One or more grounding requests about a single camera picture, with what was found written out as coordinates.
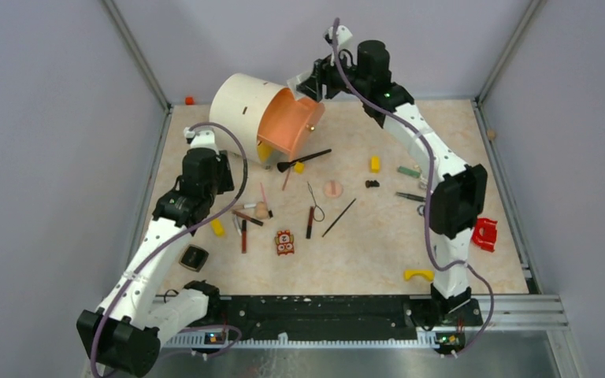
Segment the cream round drawer organizer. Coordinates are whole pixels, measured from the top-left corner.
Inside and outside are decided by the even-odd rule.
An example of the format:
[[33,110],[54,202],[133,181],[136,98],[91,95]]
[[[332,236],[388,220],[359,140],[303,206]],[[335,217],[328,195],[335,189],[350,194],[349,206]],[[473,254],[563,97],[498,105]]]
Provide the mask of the cream round drawer organizer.
[[264,165],[276,151],[297,158],[324,112],[324,104],[296,98],[287,87],[236,73],[215,94],[209,121],[225,126],[247,158]]

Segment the thin black stick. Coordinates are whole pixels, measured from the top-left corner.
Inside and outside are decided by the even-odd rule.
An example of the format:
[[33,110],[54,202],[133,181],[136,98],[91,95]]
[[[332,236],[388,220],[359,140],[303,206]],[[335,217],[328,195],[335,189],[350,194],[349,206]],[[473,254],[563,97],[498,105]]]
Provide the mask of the thin black stick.
[[326,237],[326,235],[336,226],[336,224],[342,219],[342,217],[346,214],[346,212],[355,204],[357,198],[353,198],[348,205],[340,212],[340,214],[332,221],[332,223],[327,227],[327,229],[323,232],[322,238]]

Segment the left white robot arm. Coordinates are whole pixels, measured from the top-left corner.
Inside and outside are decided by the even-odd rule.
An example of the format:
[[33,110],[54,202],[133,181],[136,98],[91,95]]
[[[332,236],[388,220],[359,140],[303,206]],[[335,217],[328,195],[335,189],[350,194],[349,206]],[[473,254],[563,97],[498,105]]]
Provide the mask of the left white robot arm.
[[184,130],[189,148],[182,173],[173,188],[156,202],[145,236],[111,292],[94,310],[84,310],[76,328],[94,377],[103,369],[142,377],[158,359],[162,347],[189,324],[212,325],[221,304],[205,291],[186,288],[160,306],[158,288],[198,228],[228,212],[230,201],[210,211],[216,197],[235,189],[228,154],[220,150],[216,131],[223,131],[238,147],[243,162],[240,198],[247,185],[247,154],[238,137],[224,125],[205,121]]

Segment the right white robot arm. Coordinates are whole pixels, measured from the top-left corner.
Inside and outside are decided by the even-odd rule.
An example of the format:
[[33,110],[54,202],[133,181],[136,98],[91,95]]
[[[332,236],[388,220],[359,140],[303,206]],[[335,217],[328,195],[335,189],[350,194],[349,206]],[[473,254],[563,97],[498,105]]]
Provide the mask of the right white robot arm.
[[380,40],[365,40],[344,57],[351,41],[348,27],[335,19],[324,39],[332,48],[313,68],[289,80],[297,95],[315,102],[339,93],[355,96],[365,114],[402,143],[421,166],[425,181],[424,241],[435,270],[429,316],[422,327],[452,324],[472,300],[468,262],[470,242],[484,209],[488,172],[458,156],[428,124],[406,88],[392,79],[390,53]]

